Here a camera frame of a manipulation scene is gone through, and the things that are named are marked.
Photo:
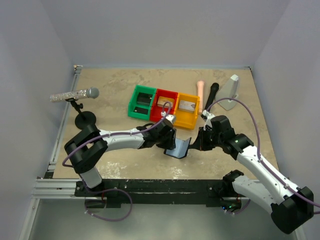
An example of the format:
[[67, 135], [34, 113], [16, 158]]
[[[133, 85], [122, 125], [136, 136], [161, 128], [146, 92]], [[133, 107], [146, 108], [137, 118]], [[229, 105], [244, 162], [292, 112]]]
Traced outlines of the black leather card holder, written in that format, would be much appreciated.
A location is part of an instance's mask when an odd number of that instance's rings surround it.
[[165, 149], [164, 154], [176, 159], [183, 159], [188, 155], [189, 145], [191, 142], [191, 137], [186, 140], [179, 138], [175, 139], [175, 148], [174, 149]]

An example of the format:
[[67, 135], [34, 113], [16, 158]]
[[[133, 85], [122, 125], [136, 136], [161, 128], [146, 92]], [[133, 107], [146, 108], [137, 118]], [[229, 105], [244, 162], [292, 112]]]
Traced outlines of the yellow plastic bin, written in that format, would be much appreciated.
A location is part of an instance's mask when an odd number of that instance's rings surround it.
[[[194, 110], [184, 110], [180, 108], [181, 101], [190, 102], [194, 105]], [[177, 101], [174, 108], [175, 127], [193, 130], [196, 126], [198, 119], [200, 98], [197, 95], [190, 95], [179, 92], [177, 95]]]

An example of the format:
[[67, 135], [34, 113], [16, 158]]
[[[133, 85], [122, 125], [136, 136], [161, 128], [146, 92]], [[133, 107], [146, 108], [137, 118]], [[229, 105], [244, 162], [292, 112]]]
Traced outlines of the red plastic bin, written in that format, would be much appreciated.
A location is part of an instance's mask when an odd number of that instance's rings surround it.
[[163, 111], [167, 111], [169, 108], [168, 107], [159, 107], [157, 106], [157, 100], [160, 96], [163, 97], [167, 97], [167, 98], [173, 98], [174, 99], [174, 104], [173, 106], [170, 108], [170, 114], [173, 115], [175, 113], [175, 107], [177, 104], [177, 99], [178, 99], [178, 92], [175, 91], [169, 91], [169, 90], [165, 90], [165, 89], [160, 89], [158, 88], [156, 90], [155, 93], [155, 97], [151, 106], [151, 110], [150, 110], [150, 116], [149, 116], [149, 120], [151, 122], [157, 122], [161, 119], [161, 112]]

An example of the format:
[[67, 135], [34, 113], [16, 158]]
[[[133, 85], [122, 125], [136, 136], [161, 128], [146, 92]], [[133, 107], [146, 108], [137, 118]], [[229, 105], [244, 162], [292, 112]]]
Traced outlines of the grey credit card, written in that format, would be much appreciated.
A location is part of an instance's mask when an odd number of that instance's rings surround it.
[[147, 108], [136, 106], [134, 108], [134, 112], [137, 113], [137, 114], [141, 114], [141, 115], [148, 115], [149, 110]]

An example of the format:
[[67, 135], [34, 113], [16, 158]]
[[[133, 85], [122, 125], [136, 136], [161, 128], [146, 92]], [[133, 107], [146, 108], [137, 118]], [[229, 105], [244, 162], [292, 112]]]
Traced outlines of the green plastic bin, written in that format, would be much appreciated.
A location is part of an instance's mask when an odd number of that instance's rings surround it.
[[[153, 104], [153, 101], [154, 101], [154, 97], [156, 95], [156, 90], [157, 89], [154, 88], [154, 87], [148, 87], [148, 86], [144, 86], [144, 85], [136, 85], [135, 88], [134, 88], [133, 94], [131, 96], [130, 102], [128, 104], [127, 115], [129, 117], [131, 117], [131, 118], [148, 121], [150, 119], [151, 107], [152, 107], [152, 104]], [[149, 106], [137, 104], [138, 93], [148, 93], [148, 94], [152, 94], [153, 95], [151, 103], [150, 103]], [[135, 107], [141, 107], [141, 108], [148, 109], [148, 115], [135, 113], [134, 112]]]

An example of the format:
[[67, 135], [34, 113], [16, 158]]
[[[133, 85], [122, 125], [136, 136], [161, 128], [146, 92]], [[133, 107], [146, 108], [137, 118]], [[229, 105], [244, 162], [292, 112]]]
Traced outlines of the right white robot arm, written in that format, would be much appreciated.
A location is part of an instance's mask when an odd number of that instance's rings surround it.
[[285, 234], [290, 234], [314, 216], [314, 194], [308, 187], [299, 187], [258, 154], [258, 148], [243, 133], [236, 134], [229, 119], [205, 111], [205, 121], [190, 149], [210, 151], [221, 148], [234, 160], [245, 166], [257, 178], [250, 180], [242, 173], [223, 183], [228, 196], [236, 193], [249, 198], [271, 216], [273, 223]]

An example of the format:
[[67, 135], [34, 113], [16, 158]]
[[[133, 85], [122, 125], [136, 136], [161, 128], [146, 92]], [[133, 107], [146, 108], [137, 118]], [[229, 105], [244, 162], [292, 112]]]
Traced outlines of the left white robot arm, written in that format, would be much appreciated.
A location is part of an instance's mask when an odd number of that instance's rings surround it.
[[121, 149], [146, 149], [154, 145], [162, 149], [175, 148], [176, 129], [165, 119], [126, 131], [99, 130], [95, 124], [87, 125], [64, 145], [67, 159], [74, 171], [84, 180], [92, 196], [104, 190], [102, 177], [96, 168], [105, 152]]

